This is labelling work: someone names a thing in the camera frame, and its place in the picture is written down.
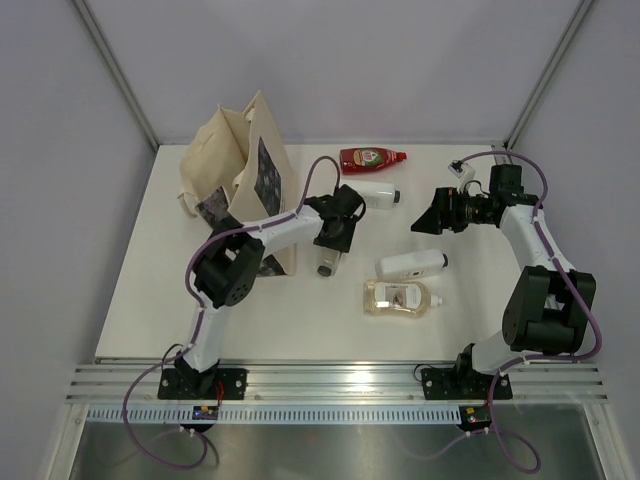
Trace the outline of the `clear rectangular bottle black cap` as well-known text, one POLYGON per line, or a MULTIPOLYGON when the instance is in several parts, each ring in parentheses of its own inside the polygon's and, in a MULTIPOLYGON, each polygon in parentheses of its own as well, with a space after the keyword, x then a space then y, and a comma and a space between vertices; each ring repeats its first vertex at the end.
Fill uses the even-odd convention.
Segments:
POLYGON ((317 273, 325 278, 336 274, 342 253, 338 250, 322 248, 317 273))

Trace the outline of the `small white bottle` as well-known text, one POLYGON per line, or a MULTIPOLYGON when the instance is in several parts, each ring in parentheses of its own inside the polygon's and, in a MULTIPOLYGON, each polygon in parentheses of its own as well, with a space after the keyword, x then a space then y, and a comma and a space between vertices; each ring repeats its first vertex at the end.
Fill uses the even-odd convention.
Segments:
POLYGON ((427 249, 381 258, 375 271, 380 280, 400 281, 435 276, 448 265, 449 259, 441 250, 427 249))

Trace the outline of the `clear amber soap bottle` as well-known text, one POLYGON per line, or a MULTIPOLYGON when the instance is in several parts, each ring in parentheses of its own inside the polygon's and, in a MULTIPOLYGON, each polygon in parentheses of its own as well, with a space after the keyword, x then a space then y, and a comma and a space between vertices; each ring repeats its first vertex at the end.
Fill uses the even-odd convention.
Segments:
POLYGON ((364 284, 363 311, 368 315, 418 318, 442 304, 442 297, 432 293, 422 282, 370 280, 364 284))

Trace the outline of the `beige canvas tote bag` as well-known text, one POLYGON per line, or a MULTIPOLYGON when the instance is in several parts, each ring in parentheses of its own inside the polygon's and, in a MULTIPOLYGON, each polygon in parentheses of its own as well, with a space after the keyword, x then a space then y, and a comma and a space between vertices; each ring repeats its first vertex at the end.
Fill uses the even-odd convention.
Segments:
POLYGON ((178 202, 211 228, 258 222, 300 203, 299 177, 261 92, 242 111, 219 107, 184 153, 178 202))

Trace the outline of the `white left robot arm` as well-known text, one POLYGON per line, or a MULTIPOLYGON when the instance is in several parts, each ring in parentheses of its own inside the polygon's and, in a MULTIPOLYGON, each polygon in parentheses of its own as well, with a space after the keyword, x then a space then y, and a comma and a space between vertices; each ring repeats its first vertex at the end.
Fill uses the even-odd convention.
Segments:
POLYGON ((198 310, 191 338, 163 370, 158 397, 215 397, 222 382, 218 369, 231 308, 250 293, 264 258, 306 241, 338 255, 347 253, 365 212, 364 199, 342 185, 264 223, 224 218, 187 266, 185 286, 198 310))

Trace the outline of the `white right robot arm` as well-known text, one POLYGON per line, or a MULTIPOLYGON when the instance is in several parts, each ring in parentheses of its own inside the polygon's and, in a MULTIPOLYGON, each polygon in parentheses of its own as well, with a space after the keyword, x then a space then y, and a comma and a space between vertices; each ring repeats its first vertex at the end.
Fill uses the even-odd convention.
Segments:
POLYGON ((468 345, 453 367, 426 367, 421 372, 425 390, 455 388, 474 397, 487 387, 489 375, 512 359, 569 359, 576 354, 584 340, 596 282, 561 254, 546 226, 541 198, 524 190, 520 166, 493 166, 488 192, 478 195, 468 192, 475 175, 472 167, 455 161, 449 169, 458 178, 458 187, 437 188, 412 231, 440 235, 446 230, 459 233, 471 224, 494 225, 508 240, 521 269, 500 331, 468 345))

